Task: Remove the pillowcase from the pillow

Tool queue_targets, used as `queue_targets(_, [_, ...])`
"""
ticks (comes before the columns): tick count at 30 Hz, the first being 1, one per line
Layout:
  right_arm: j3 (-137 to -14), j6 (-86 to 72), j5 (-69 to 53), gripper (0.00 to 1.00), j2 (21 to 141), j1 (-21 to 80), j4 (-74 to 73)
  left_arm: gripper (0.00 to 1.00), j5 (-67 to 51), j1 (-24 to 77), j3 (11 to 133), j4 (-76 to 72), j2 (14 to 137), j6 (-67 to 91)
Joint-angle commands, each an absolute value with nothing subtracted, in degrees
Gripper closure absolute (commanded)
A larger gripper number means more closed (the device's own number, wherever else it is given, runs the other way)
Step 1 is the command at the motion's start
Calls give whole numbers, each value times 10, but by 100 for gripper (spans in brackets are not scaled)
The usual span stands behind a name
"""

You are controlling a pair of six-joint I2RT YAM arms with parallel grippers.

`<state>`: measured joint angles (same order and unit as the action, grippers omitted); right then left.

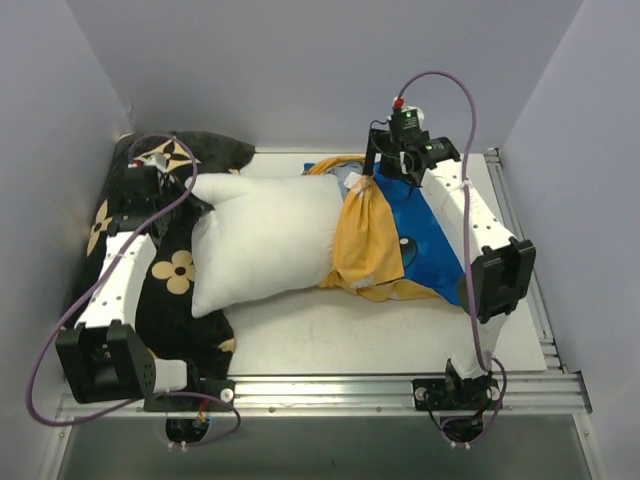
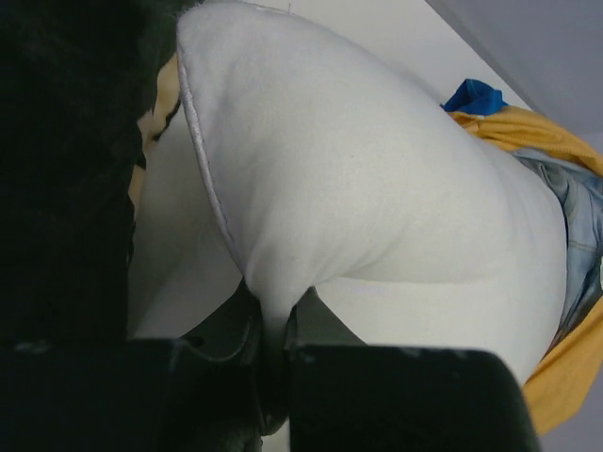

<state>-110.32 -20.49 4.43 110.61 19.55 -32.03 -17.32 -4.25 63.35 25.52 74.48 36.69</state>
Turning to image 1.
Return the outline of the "white pillow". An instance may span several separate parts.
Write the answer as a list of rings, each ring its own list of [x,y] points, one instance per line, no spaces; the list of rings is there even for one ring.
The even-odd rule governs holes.
[[[343,206],[334,176],[200,174],[193,193],[213,208],[192,230],[194,317],[315,287],[331,271]]]

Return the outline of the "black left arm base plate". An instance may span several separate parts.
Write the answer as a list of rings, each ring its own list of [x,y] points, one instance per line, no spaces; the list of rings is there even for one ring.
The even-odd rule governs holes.
[[[174,395],[156,395],[144,400],[143,410],[153,413],[230,412],[236,382],[203,379]]]

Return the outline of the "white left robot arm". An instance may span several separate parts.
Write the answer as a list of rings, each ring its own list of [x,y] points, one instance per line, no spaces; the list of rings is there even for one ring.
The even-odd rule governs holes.
[[[186,206],[206,207],[168,169],[136,161],[115,192],[116,212],[106,227],[97,287],[83,302],[73,328],[60,332],[55,348],[80,404],[145,399],[166,392],[180,411],[196,408],[202,386],[183,360],[156,360],[135,331],[147,271],[169,223]]]

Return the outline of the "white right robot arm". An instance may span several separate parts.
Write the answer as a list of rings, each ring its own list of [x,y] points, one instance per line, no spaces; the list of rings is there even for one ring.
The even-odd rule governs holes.
[[[364,171],[420,189],[461,264],[457,297],[470,317],[472,340],[450,357],[454,377],[443,395],[450,406],[465,409],[479,397],[476,380],[498,363],[495,349],[527,294],[536,249],[505,227],[477,191],[468,175],[469,152],[446,137],[431,137],[423,118],[417,107],[396,107],[386,120],[372,121]]]

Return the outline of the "blue and orange pillowcase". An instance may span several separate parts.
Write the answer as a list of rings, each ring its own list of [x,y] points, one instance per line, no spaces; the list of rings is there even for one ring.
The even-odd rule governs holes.
[[[362,156],[304,165],[305,175],[333,175],[343,193],[331,269],[320,286],[373,302],[441,298],[461,305],[463,267],[421,190],[385,177],[379,165],[361,187]]]

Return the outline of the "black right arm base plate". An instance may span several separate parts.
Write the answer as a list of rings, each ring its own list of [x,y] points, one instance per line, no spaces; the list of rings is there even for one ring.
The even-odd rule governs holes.
[[[487,410],[495,406],[499,393],[498,382],[485,378],[457,386],[444,378],[418,378],[412,380],[412,390],[414,408],[432,413]]]

